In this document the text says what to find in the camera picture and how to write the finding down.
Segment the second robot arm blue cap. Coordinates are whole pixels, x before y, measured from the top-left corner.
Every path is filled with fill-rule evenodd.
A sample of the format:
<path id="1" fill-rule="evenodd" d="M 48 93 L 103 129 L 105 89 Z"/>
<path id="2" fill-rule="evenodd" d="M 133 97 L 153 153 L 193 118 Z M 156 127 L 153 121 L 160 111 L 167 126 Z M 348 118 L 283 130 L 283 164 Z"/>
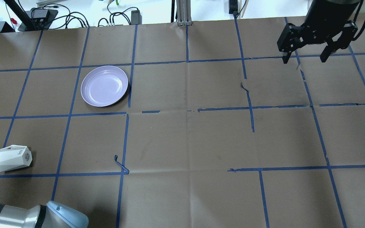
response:
<path id="1" fill-rule="evenodd" d="M 288 63 L 295 50 L 305 45 L 327 43 L 320 60 L 326 62 L 338 49 L 345 49 L 355 34 L 348 22 L 359 0 L 314 0 L 304 25 L 286 24 L 278 39 L 282 60 Z M 0 149 L 0 172 L 29 167 L 32 154 L 27 146 L 11 145 Z M 55 201 L 22 209 L 0 203 L 0 228 L 87 228 L 83 213 Z"/>

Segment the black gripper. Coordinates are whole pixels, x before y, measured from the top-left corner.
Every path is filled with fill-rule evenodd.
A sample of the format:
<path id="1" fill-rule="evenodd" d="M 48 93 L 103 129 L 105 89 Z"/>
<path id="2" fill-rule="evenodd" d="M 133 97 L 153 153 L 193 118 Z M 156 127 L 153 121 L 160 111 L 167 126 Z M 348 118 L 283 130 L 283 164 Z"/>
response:
<path id="1" fill-rule="evenodd" d="M 303 24 L 287 23 L 278 38 L 283 63 L 287 64 L 291 53 L 305 45 L 326 43 L 320 54 L 322 63 L 337 50 L 345 49 L 358 30 L 350 18 L 359 4 L 359 0 L 313 0 Z"/>

